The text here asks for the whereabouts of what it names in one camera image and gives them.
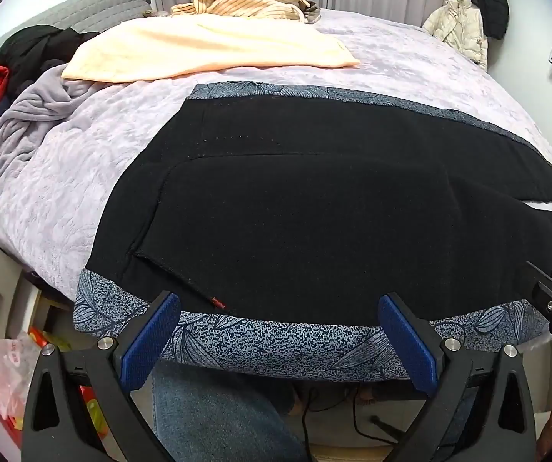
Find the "black pants with patterned lining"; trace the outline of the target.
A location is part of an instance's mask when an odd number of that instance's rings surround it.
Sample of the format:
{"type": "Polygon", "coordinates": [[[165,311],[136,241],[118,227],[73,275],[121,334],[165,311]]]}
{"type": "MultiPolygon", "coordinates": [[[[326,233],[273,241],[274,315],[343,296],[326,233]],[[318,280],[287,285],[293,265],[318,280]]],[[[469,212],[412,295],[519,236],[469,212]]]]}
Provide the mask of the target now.
{"type": "Polygon", "coordinates": [[[123,171],[75,326],[119,333],[162,291],[169,360],[318,381],[402,378],[376,319],[397,293],[467,346],[538,337],[514,290],[552,270],[552,163],[457,110],[352,90],[198,85],[123,171]]]}

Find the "pink plastic bag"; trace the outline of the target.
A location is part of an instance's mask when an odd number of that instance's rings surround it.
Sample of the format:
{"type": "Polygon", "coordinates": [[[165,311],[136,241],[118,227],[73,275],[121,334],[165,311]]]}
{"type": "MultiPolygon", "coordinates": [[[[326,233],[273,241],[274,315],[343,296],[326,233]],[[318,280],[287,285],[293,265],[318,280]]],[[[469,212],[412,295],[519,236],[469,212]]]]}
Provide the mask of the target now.
{"type": "Polygon", "coordinates": [[[15,339],[0,339],[0,417],[19,431],[40,350],[26,333],[15,339]]]}

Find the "blue jeans leg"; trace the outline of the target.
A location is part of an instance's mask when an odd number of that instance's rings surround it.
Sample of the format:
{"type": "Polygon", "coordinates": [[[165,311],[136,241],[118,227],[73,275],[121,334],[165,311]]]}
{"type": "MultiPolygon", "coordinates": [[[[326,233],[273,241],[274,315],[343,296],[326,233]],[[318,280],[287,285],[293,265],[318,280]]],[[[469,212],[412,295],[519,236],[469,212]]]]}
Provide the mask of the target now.
{"type": "Polygon", "coordinates": [[[153,371],[155,431],[177,461],[305,461],[289,408],[242,374],[170,361],[153,371]]]}

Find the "cardboard box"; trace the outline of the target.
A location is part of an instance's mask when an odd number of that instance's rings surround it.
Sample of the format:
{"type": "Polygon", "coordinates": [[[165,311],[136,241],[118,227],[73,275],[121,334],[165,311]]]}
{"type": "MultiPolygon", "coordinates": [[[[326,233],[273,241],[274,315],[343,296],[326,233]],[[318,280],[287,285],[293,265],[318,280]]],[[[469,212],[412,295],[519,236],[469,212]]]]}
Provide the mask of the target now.
{"type": "Polygon", "coordinates": [[[32,325],[40,290],[22,268],[0,249],[0,339],[16,338],[32,325]]]}

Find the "lavender plush bed cover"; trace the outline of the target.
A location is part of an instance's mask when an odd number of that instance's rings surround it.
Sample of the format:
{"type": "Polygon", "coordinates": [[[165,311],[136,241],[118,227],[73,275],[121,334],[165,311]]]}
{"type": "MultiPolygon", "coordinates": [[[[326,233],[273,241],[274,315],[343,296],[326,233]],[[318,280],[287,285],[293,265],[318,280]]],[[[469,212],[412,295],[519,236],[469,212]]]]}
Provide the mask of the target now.
{"type": "Polygon", "coordinates": [[[457,110],[527,141],[552,163],[551,145],[523,107],[488,73],[419,27],[327,10],[317,30],[344,45],[358,66],[234,68],[106,85],[80,108],[87,126],[54,128],[5,194],[0,245],[74,297],[115,182],[196,85],[217,81],[321,85],[457,110]]]}

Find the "cream puffer jacket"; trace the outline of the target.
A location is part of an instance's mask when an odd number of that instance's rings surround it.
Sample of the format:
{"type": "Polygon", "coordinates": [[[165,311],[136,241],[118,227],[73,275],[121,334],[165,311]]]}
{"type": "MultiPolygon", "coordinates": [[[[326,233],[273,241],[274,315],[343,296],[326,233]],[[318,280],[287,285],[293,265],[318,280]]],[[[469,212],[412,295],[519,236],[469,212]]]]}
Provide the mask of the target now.
{"type": "Polygon", "coordinates": [[[481,11],[472,0],[447,0],[429,15],[422,28],[482,70],[488,70],[488,38],[481,11]]]}

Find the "grey fleece blanket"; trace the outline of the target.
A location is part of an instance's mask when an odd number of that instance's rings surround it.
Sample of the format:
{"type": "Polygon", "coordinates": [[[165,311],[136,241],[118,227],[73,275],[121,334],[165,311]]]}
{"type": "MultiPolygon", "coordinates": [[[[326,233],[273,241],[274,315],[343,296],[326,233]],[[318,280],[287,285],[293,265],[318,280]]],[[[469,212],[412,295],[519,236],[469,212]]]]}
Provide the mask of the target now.
{"type": "Polygon", "coordinates": [[[0,209],[45,137],[57,126],[85,128],[80,108],[106,88],[104,82],[65,79],[65,68],[45,71],[0,117],[0,209]]]}

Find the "black clothes pile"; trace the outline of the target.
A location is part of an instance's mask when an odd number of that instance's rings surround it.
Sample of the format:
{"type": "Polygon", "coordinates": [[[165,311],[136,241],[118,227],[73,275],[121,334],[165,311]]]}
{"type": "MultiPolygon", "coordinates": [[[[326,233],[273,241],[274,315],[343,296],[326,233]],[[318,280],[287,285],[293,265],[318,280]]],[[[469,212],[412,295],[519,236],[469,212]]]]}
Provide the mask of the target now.
{"type": "Polygon", "coordinates": [[[11,35],[0,47],[0,66],[9,69],[5,95],[0,100],[0,117],[19,94],[50,68],[67,63],[78,46],[97,35],[72,28],[35,25],[11,35]]]}

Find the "peach orange cloth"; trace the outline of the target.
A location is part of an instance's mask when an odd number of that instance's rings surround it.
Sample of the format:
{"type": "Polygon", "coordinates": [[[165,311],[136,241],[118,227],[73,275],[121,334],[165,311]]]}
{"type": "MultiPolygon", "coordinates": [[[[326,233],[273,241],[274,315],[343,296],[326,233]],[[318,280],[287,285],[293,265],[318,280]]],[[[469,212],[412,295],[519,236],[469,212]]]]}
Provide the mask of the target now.
{"type": "Polygon", "coordinates": [[[140,18],[78,47],[65,79],[127,84],[236,67],[355,67],[336,38],[289,20],[213,15],[140,18]]]}

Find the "grey padded headboard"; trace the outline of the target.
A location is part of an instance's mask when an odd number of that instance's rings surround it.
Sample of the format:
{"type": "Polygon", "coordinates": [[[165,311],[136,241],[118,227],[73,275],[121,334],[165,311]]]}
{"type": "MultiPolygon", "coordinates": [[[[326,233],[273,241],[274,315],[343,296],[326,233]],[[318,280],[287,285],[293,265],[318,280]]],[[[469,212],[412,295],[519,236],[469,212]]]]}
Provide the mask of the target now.
{"type": "Polygon", "coordinates": [[[0,47],[15,32],[35,25],[72,28],[79,33],[103,32],[122,22],[141,18],[151,6],[147,0],[66,0],[0,37],[0,47]]]}

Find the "tan striped garment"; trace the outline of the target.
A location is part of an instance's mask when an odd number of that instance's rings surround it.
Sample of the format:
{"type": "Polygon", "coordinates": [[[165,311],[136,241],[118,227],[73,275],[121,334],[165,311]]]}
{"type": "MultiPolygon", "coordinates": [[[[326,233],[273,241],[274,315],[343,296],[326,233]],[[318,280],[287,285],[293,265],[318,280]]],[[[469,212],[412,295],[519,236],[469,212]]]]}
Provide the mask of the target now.
{"type": "Polygon", "coordinates": [[[321,18],[321,7],[312,0],[191,0],[172,6],[169,14],[275,19],[313,24],[321,18]]]}

